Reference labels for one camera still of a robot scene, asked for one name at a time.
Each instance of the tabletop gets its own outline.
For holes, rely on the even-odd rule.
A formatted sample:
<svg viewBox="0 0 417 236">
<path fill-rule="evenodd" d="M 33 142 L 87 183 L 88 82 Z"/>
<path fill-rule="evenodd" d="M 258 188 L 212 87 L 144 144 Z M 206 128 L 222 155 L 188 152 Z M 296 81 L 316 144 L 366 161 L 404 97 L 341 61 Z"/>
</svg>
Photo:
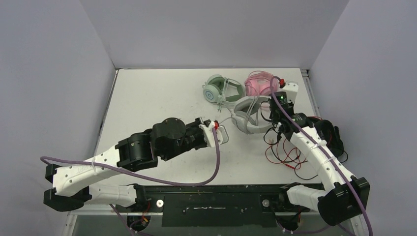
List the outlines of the tabletop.
<svg viewBox="0 0 417 236">
<path fill-rule="evenodd" d="M 213 74 L 220 74 L 242 84 L 250 72 L 264 70 L 299 85 L 294 110 L 307 116 L 314 116 L 314 109 L 308 89 L 299 68 L 219 68 L 219 69 L 120 69 L 113 88 L 110 104 L 105 116 L 96 153 L 103 152 L 131 134 L 143 132 L 166 118 L 179 118 L 190 123 L 195 118 L 223 120 L 230 116 L 227 109 L 218 112 L 217 106 L 203 97 L 202 85 Z M 229 142 L 220 146 L 220 170 L 209 184 L 283 184 L 292 182 L 320 183 L 318 177 L 312 180 L 298 178 L 294 170 L 270 163 L 266 158 L 269 147 L 263 141 L 263 134 L 247 135 L 239 131 L 229 119 L 223 123 L 229 134 Z M 267 140 L 273 137 L 268 134 Z M 284 158 L 282 142 L 278 155 Z M 294 146 L 285 143 L 288 152 Z M 154 178 L 175 182 L 201 182 L 214 172 L 216 154 L 214 148 L 202 148 L 183 153 L 169 161 L 159 160 L 158 167 L 141 170 L 138 173 Z M 269 159 L 277 159 L 270 150 Z M 297 174 L 310 178 L 315 171 L 304 163 Z M 118 175 L 100 183 L 126 185 L 160 185 L 131 176 Z"/>
</svg>

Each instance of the gray wall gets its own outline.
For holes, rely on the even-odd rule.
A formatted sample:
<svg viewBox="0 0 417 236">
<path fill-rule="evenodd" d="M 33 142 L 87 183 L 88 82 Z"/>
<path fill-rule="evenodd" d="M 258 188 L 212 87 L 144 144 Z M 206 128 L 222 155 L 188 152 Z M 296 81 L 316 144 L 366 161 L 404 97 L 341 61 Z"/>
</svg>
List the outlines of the gray wall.
<svg viewBox="0 0 417 236">
<path fill-rule="evenodd" d="M 92 155 L 113 65 L 78 0 L 0 3 L 0 235 L 61 235 L 42 155 Z"/>
<path fill-rule="evenodd" d="M 116 67 L 310 68 L 348 0 L 81 0 Z"/>
<path fill-rule="evenodd" d="M 375 235 L 415 235 L 417 1 L 351 0 L 311 69 L 347 166 L 371 183 Z"/>
</svg>

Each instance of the round metal bolt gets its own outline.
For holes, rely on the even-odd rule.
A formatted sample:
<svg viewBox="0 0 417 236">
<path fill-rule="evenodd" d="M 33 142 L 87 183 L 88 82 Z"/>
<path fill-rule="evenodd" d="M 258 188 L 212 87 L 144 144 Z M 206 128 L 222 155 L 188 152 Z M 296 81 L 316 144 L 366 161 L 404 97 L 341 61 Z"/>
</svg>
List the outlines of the round metal bolt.
<svg viewBox="0 0 417 236">
<path fill-rule="evenodd" d="M 263 205 L 264 207 L 268 207 L 268 206 L 269 206 L 269 200 L 268 200 L 268 199 L 263 200 L 263 201 L 262 201 L 262 205 Z"/>
<path fill-rule="evenodd" d="M 159 207 L 159 208 L 163 207 L 164 206 L 164 201 L 163 200 L 156 201 L 156 206 Z"/>
</svg>

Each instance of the black headphones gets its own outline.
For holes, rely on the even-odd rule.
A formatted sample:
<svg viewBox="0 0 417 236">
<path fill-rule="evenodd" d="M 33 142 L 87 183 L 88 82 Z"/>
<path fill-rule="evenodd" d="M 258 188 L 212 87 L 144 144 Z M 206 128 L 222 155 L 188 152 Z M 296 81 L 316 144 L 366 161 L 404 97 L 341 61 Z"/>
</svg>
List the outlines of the black headphones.
<svg viewBox="0 0 417 236">
<path fill-rule="evenodd" d="M 343 155 L 345 149 L 340 139 L 339 127 L 333 126 L 330 121 L 325 119 L 321 120 L 317 117 L 308 117 L 308 119 L 314 124 L 320 138 L 326 140 L 327 147 L 333 155 L 337 158 Z"/>
</svg>

